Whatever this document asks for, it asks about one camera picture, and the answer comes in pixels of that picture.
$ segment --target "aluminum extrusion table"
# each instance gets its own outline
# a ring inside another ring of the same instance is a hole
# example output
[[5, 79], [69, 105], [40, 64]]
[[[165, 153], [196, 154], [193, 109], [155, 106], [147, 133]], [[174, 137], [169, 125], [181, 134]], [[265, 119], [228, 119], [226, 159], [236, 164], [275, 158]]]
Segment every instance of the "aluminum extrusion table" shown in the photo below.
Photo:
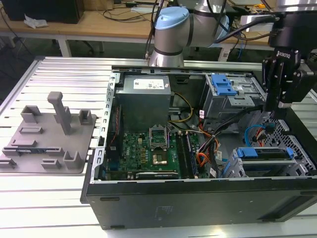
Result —
[[[20, 125], [25, 105], [37, 105], [41, 112], [53, 112], [46, 101], [51, 90], [61, 91], [71, 113], [90, 108], [101, 116], [112, 65], [143, 66], [141, 59], [50, 58], [36, 60], [0, 106], [0, 147], [7, 144]], [[217, 69], [260, 70], [257, 63], [186, 61], [186, 66]], [[295, 105], [296, 113], [317, 137], [315, 93]], [[96, 146], [97, 120], [90, 148]], [[0, 174], [0, 237], [74, 238], [250, 238], [317, 237], [317, 205], [285, 223], [242, 224], [203, 227], [155, 228], [103, 231], [89, 205], [79, 201], [84, 172], [78, 175]]]

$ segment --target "blue latch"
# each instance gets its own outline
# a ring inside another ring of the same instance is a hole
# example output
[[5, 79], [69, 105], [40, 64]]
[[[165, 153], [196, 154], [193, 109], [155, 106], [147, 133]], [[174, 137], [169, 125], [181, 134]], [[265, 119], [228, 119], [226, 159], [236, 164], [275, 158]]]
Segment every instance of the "blue latch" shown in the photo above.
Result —
[[235, 96], [237, 92], [231, 87], [230, 81], [224, 74], [212, 74], [211, 83], [219, 96]]
[[253, 147], [239, 147], [237, 149], [237, 154], [240, 158], [258, 156], [257, 151]]
[[290, 158], [292, 158], [292, 159], [294, 158], [295, 154], [294, 154], [294, 151], [292, 150], [291, 147], [287, 147], [286, 148], [286, 152], [287, 152], [287, 154], [289, 155]]

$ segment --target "floor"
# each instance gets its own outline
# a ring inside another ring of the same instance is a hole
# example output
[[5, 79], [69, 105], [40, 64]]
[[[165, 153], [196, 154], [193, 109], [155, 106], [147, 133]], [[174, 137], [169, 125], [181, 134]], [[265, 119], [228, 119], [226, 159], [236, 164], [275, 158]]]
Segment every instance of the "floor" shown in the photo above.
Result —
[[[58, 44], [46, 39], [22, 39], [26, 47], [33, 55], [30, 55], [18, 39], [14, 39], [16, 46], [13, 49], [3, 47], [0, 50], [0, 104], [10, 93], [25, 70], [32, 63], [34, 56], [61, 56]], [[98, 42], [89, 42], [95, 52], [82, 41], [70, 41], [70, 49], [73, 57], [99, 57], [99, 58], [129, 58], [141, 59], [144, 56], [144, 44], [105, 42], [105, 52], [99, 52]], [[240, 49], [234, 49], [228, 61], [261, 62], [270, 51], [255, 51], [243, 49], [240, 58]], [[193, 57], [189, 56], [189, 48], [184, 50], [185, 60], [217, 61], [220, 48], [201, 48]]]

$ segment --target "motherboard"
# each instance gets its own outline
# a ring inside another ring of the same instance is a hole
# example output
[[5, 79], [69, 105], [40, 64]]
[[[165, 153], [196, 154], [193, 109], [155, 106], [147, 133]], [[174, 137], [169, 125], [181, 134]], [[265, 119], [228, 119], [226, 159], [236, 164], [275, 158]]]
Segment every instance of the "motherboard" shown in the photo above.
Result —
[[111, 180], [146, 179], [158, 175], [171, 176], [170, 179], [202, 177], [196, 162], [196, 151], [200, 146], [197, 134], [165, 133], [164, 130], [125, 133], [122, 155], [119, 160], [109, 160], [107, 164], [106, 174], [111, 175]]

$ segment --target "white table frame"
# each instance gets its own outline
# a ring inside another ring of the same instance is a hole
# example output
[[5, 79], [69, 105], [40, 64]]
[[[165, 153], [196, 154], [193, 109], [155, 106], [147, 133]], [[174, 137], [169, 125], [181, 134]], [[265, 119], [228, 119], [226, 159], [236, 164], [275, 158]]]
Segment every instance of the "white table frame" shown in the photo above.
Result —
[[[144, 38], [131, 38], [131, 37], [106, 37], [106, 36], [82, 36], [82, 35], [56, 35], [56, 34], [47, 34], [47, 33], [25, 33], [25, 32], [15, 32], [18, 37], [21, 38], [37, 38], [37, 39], [53, 39], [57, 40], [59, 48], [63, 57], [72, 57], [71, 51], [69, 48], [69, 40], [78, 40], [78, 41], [98, 41], [100, 42], [99, 50], [104, 52], [103, 42], [127, 42], [127, 43], [145, 43], [147, 39]], [[0, 32], [0, 36], [3, 37], [14, 37], [15, 35], [12, 32]], [[218, 61], [227, 61], [229, 52], [235, 44], [214, 44], [212, 47], [221, 48], [221, 52], [218, 58]], [[251, 50], [264, 50], [272, 51], [273, 48], [265, 45], [251, 45], [247, 44], [246, 49]]]

